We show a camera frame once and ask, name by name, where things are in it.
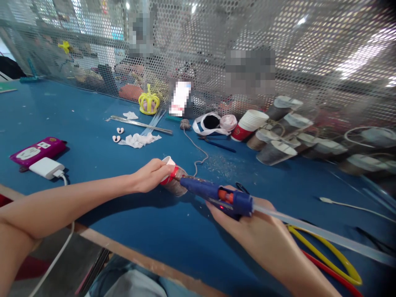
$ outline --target white cable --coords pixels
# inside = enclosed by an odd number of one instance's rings
[[[65,182],[65,186],[67,186],[67,179],[64,175],[61,175],[61,177],[63,178],[63,181]]]
[[[382,215],[382,214],[380,214],[378,212],[375,212],[375,211],[372,211],[372,210],[369,210],[369,209],[366,209],[366,208],[362,208],[362,207],[358,207],[358,206],[354,206],[354,205],[350,205],[350,204],[345,204],[345,203],[340,203],[340,202],[335,202],[335,201],[333,201],[333,200],[331,200],[329,198],[324,198],[324,197],[320,197],[319,199],[322,202],[325,202],[325,203],[330,203],[330,204],[333,203],[333,204],[343,205],[343,206],[347,206],[347,207],[351,207],[351,208],[356,208],[356,209],[359,209],[359,210],[364,210],[364,211],[373,213],[373,214],[375,214],[377,216],[383,217],[384,219],[387,219],[387,220],[389,220],[389,221],[391,221],[391,222],[396,224],[395,220],[392,220],[392,219],[390,219],[390,218],[388,218],[388,217],[386,217],[386,216],[384,216],[384,215]]]
[[[64,176],[64,174],[62,173],[60,176],[63,178],[63,181],[65,182],[65,186],[67,186],[67,180],[66,180],[66,177]],[[38,289],[40,289],[42,283],[45,281],[45,279],[47,278],[48,274],[51,272],[52,268],[54,268],[55,264],[58,262],[58,259],[63,254],[63,251],[66,249],[66,246],[69,244],[69,241],[70,241],[70,239],[71,239],[71,237],[73,235],[73,232],[74,232],[74,221],[71,223],[70,234],[67,237],[65,243],[63,244],[61,250],[59,251],[59,253],[55,257],[55,259],[52,261],[51,265],[48,267],[47,271],[42,276],[42,278],[40,279],[38,284],[35,286],[34,290],[30,293],[29,297],[33,297],[37,293]]]
[[[203,152],[203,153],[206,155],[206,158],[203,159],[202,161],[195,161],[195,162],[194,162],[195,174],[194,174],[193,176],[195,177],[195,176],[197,175],[197,173],[198,173],[197,163],[203,164],[203,163],[209,158],[209,155],[208,155],[203,149],[201,149],[200,147],[198,147],[198,146],[193,142],[193,140],[186,134],[186,131],[185,131],[184,128],[183,128],[183,132],[184,132],[184,135],[186,135],[187,138],[193,143],[193,145],[194,145],[197,149],[199,149],[201,152]]]

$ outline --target blue hot glue gun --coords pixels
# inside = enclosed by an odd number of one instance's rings
[[[188,191],[209,201],[233,219],[239,220],[241,216],[252,216],[253,197],[247,193],[230,190],[191,176],[182,177],[179,182]]]

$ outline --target hand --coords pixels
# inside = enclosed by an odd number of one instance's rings
[[[161,180],[172,173],[174,166],[166,165],[160,159],[152,159],[145,166],[140,168],[134,174],[133,178],[133,191],[147,193],[159,185]]]
[[[232,186],[227,186],[227,188],[236,190]],[[267,200],[254,198],[254,203],[275,210],[271,202]],[[280,220],[256,211],[252,217],[242,217],[238,222],[209,202],[206,204],[213,218],[244,247],[260,266],[276,278],[281,279],[289,271],[292,272],[294,265],[307,262]]]

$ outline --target white paper scrap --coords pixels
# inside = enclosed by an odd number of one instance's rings
[[[123,116],[127,117],[128,120],[136,120],[138,116],[135,113],[128,111],[127,113],[123,113]]]
[[[135,149],[140,149],[146,144],[150,144],[158,139],[161,139],[162,137],[157,135],[153,136],[151,133],[148,133],[147,136],[142,136],[137,133],[132,135],[129,135],[125,138],[125,140],[120,140],[118,144],[120,145],[129,145]]]

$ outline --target floor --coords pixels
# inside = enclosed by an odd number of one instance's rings
[[[70,233],[62,229],[47,237],[31,256],[51,262]],[[95,263],[101,247],[73,234],[68,246],[42,284],[36,297],[75,296],[76,290]],[[14,282],[9,297],[29,296],[40,278]]]

